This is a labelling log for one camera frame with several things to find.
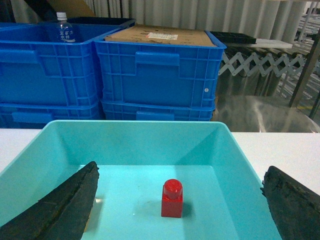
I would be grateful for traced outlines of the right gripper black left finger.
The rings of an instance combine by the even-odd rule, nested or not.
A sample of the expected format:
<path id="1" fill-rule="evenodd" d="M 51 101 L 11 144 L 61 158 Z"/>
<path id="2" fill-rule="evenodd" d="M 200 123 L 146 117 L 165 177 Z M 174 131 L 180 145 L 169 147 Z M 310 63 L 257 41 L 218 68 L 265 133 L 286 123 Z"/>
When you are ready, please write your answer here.
<path id="1" fill-rule="evenodd" d="M 0 227 L 2 240 L 80 240 L 93 208 L 99 168 L 91 161 Z"/>

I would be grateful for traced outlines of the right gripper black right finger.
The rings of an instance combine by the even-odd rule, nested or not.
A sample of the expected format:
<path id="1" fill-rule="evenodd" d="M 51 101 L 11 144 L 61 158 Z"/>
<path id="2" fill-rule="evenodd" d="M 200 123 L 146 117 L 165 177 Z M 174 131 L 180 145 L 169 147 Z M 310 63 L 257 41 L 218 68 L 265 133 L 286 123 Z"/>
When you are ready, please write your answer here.
<path id="1" fill-rule="evenodd" d="M 276 166 L 270 166 L 261 187 L 271 217 L 283 240 L 320 238 L 320 196 Z"/>

